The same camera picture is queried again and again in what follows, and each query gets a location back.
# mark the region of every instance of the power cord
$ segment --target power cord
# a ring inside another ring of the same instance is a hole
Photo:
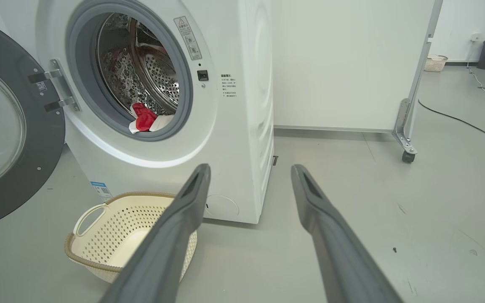
[[[452,118],[452,119],[455,119],[455,120],[457,120],[457,121],[461,121],[461,122],[463,122],[463,123],[467,124],[468,126],[474,127],[474,128],[476,128],[476,129],[478,129],[479,131],[481,131],[481,132],[485,133],[485,131],[483,131],[482,129],[479,129],[478,127],[476,127],[476,126],[472,125],[471,123],[467,123],[467,122],[463,121],[462,119],[458,119],[458,118],[456,118],[456,117],[452,117],[452,116],[449,116],[449,115],[447,115],[447,114],[440,113],[440,112],[438,112],[438,111],[434,111],[433,109],[430,109],[429,107],[427,107],[427,106],[425,106],[424,104],[422,104],[422,102],[420,102],[420,100],[418,100],[418,103],[419,103],[419,104],[420,104],[420,105],[421,105],[421,106],[422,106],[424,109],[427,109],[427,110],[432,111],[432,112],[434,112],[434,113],[437,113],[437,114],[439,114],[439,115],[447,116],[447,117]]]
[[[473,46],[474,46],[474,42],[471,44],[471,47],[470,47],[470,50],[469,50],[469,58],[467,58],[467,68],[469,69],[469,73],[471,75],[473,75],[473,77],[475,77],[475,80],[480,84],[481,90],[483,90],[483,92],[485,93],[484,86],[482,85],[482,83],[480,83],[479,79],[477,78],[477,75],[475,75],[475,73],[473,73],[473,71],[471,70],[471,67],[469,66],[469,61],[471,60],[471,56],[474,53],[474,47]]]

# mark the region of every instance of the metal bracket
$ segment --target metal bracket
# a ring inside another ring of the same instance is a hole
[[[405,124],[409,115],[410,107],[411,107],[411,100],[409,98],[405,98],[400,103],[400,110],[398,111],[398,119],[396,119],[396,125],[394,125],[394,131],[392,132],[392,136],[396,138],[396,140],[402,145],[405,152],[411,155],[416,155],[418,151],[414,149],[405,136]]]
[[[59,88],[57,92],[60,97],[62,96],[61,100],[46,104],[44,106],[44,109],[47,112],[51,112],[55,111],[56,109],[61,109],[64,106],[70,105],[75,111],[81,111],[80,106],[74,98],[72,89],[69,86],[65,71],[61,68],[61,63],[59,62],[59,59],[50,60],[50,66],[54,68],[53,71],[33,74],[28,77],[31,83],[39,83],[50,80],[52,81],[54,86],[56,86],[56,88]]]

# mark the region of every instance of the basket handle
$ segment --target basket handle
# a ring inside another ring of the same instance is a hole
[[[89,229],[95,225],[96,221],[98,221],[102,215],[104,215],[104,213],[106,212],[106,204],[105,203],[102,203],[101,205],[95,205],[94,207],[91,207],[90,209],[88,209],[85,213],[83,213],[83,215],[81,215],[81,217],[77,220],[76,222],[76,225],[75,225],[75,228],[74,228],[74,234],[76,237],[81,237],[83,235],[86,234],[86,232],[89,231]],[[102,213],[99,215],[99,217],[95,220],[95,222],[93,222],[93,224],[91,224],[86,230],[85,232],[83,232],[83,234],[79,234],[78,231],[80,230],[80,227],[81,227],[81,224],[83,223],[83,221],[85,220],[85,218],[87,218],[91,213],[93,213],[93,211],[96,211],[97,209],[100,209],[100,208],[104,208],[104,211],[102,211]]]

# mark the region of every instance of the red cloth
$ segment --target red cloth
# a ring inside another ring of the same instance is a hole
[[[134,103],[132,108],[136,112],[136,128],[140,132],[148,132],[151,125],[155,122],[157,115],[152,110],[147,109],[143,103]]]

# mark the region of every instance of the sticker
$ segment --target sticker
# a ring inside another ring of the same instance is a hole
[[[231,74],[221,74],[222,96],[234,98],[237,96],[237,81]]]
[[[106,187],[106,184],[100,183],[100,182],[91,182],[91,185],[95,188],[96,192],[100,196],[100,200],[102,202],[106,202],[113,198],[112,194],[110,194],[108,188]]]
[[[192,60],[197,60],[202,58],[202,53],[200,53],[200,48],[198,47],[198,43],[196,42],[196,37],[194,37],[194,33],[190,28],[190,24],[188,24],[187,18],[185,16],[173,19],[177,28],[179,28],[179,32],[181,36],[183,36],[183,40],[187,45],[188,52],[190,53],[190,58]]]
[[[37,88],[39,89],[39,92],[44,92],[48,88],[46,88],[46,84],[44,82],[37,82]]]

